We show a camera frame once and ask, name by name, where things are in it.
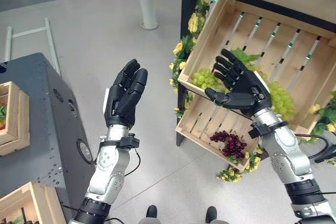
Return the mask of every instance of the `black metal pole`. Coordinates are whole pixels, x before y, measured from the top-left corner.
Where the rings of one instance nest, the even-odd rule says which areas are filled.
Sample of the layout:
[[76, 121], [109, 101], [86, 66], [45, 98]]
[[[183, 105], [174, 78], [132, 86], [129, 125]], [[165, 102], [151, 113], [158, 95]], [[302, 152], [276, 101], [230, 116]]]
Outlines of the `black metal pole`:
[[[196, 0], [182, 0], [182, 8], [181, 8], [181, 38], [183, 36], [186, 36], [188, 34], [188, 21], [191, 17], [191, 14], [193, 13], [196, 5]], [[177, 107], [179, 109], [184, 108], [184, 102], [185, 102], [185, 95], [186, 95], [186, 88], [179, 83], [178, 85], [178, 94], [177, 94]], [[176, 145], [180, 146], [184, 137], [176, 133]]]

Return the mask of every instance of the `metal panel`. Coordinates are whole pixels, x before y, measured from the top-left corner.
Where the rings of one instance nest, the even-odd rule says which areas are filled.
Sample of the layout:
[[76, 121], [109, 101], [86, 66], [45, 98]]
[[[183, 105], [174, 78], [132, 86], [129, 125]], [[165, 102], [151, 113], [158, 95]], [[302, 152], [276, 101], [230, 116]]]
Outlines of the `metal panel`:
[[[0, 197], [29, 181], [55, 186], [59, 200], [78, 207], [94, 166], [77, 150], [76, 140], [87, 144], [79, 114], [68, 104], [76, 99], [66, 83], [40, 53], [7, 63], [0, 82], [13, 81], [30, 97], [30, 146], [0, 157]], [[66, 219], [71, 211], [64, 210]]]

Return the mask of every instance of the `grape bunch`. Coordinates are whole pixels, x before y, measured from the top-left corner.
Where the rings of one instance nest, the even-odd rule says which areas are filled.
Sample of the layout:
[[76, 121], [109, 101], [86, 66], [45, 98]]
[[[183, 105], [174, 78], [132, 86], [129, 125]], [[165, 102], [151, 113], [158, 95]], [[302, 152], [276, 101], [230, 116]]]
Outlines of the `grape bunch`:
[[296, 114], [293, 98], [277, 81], [268, 82], [267, 74], [258, 72], [269, 88], [272, 99], [272, 110], [282, 115], [282, 120], [290, 121]]
[[226, 157], [243, 158], [245, 156], [242, 153], [242, 150], [245, 149], [247, 144], [243, 143], [235, 134], [229, 134], [226, 131], [215, 132], [215, 134], [210, 137], [210, 140], [214, 142], [223, 142], [225, 144], [222, 152]]
[[209, 68], [202, 68], [199, 72], [194, 73], [191, 83], [201, 89], [212, 88], [218, 92], [226, 90], [223, 82], [216, 78]]

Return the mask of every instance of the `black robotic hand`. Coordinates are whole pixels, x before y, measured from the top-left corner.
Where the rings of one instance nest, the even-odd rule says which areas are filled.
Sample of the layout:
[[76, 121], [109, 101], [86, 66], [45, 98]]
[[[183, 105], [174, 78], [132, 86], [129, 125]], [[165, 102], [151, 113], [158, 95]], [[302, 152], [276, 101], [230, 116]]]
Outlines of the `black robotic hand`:
[[108, 95], [104, 117], [107, 127], [121, 124], [131, 129], [135, 123], [135, 106], [141, 98], [148, 72], [131, 60], [119, 72]]
[[207, 88], [205, 94], [217, 105], [238, 109], [248, 117], [264, 108], [270, 108], [270, 93], [261, 77], [248, 70], [230, 51], [222, 49], [221, 54], [225, 58], [216, 57], [214, 69], [219, 72], [215, 72], [215, 77], [221, 79], [231, 93], [220, 93]]

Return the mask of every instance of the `red grapes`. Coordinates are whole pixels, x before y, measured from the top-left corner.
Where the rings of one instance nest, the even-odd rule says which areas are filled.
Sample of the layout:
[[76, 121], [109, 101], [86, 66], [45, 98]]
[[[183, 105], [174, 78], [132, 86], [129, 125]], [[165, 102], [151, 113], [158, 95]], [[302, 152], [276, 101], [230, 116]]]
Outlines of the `red grapes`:
[[247, 146], [246, 143], [243, 143], [238, 135], [229, 134], [226, 131], [215, 132], [213, 136], [210, 137], [211, 141], [214, 142], [223, 142], [225, 144], [224, 149], [222, 149], [223, 155], [233, 158], [243, 158], [245, 154], [242, 153], [242, 150]]

